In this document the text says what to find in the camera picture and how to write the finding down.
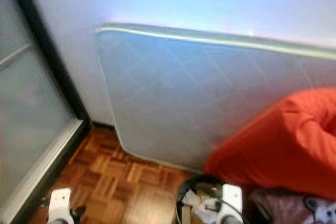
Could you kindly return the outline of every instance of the trash bin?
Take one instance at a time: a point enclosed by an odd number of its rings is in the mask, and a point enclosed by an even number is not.
[[[189,191],[189,189],[192,189],[195,187],[195,185],[197,183],[209,183],[209,184],[213,184],[213,185],[218,185],[221,184],[223,185],[225,182],[214,176],[214,175],[210,175],[210,174],[198,174],[188,180],[186,180],[178,189],[176,196],[175,196],[175,218],[173,223],[174,224],[182,224],[182,214],[181,214],[181,209],[182,209],[182,199],[184,197],[184,195],[186,194],[187,191]]]

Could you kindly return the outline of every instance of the sliding door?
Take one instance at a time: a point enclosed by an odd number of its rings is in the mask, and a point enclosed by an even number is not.
[[[0,1],[2,223],[24,201],[81,126],[15,0]]]

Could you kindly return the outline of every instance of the fabric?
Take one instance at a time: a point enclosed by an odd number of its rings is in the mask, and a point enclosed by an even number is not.
[[[205,173],[336,199],[336,89],[290,95],[222,143]]]
[[[272,224],[336,224],[336,202],[307,197],[287,190],[260,189],[254,191],[253,202]]]

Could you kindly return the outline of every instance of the cable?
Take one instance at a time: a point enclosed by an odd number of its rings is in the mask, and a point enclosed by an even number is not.
[[[227,206],[231,207],[231,209],[232,209],[233,211],[235,211],[236,213],[238,213],[238,214],[241,216],[241,218],[242,218],[242,220],[243,220],[243,222],[244,222],[245,224],[250,224],[250,222],[244,217],[244,215],[243,215],[241,212],[239,212],[239,211],[238,211],[233,205],[231,205],[229,202],[226,202],[225,200],[223,200],[223,199],[217,197],[217,196],[214,194],[214,191],[213,191],[212,189],[210,189],[210,188],[204,188],[204,187],[197,187],[197,188],[198,188],[199,190],[201,190],[202,192],[204,192],[205,194],[207,194],[208,196],[210,196],[210,197],[212,197],[212,198],[216,198],[216,199],[218,199],[220,202],[222,202],[222,203],[226,204]]]

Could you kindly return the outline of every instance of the baseboard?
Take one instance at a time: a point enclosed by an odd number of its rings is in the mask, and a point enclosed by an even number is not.
[[[112,131],[116,131],[116,128],[114,127],[114,125],[111,125],[111,124],[92,121],[92,126],[102,127],[102,128],[106,128],[106,129],[109,129],[109,130],[112,130]]]
[[[76,133],[68,141],[67,145],[63,148],[57,159],[49,167],[48,171],[44,174],[39,181],[33,192],[29,195],[28,199],[24,202],[23,206],[16,214],[10,224],[28,223],[36,208],[40,205],[40,201],[49,188],[53,185],[60,172],[68,163],[72,154],[75,152],[84,137],[89,133],[91,124],[85,120],[79,126]]]

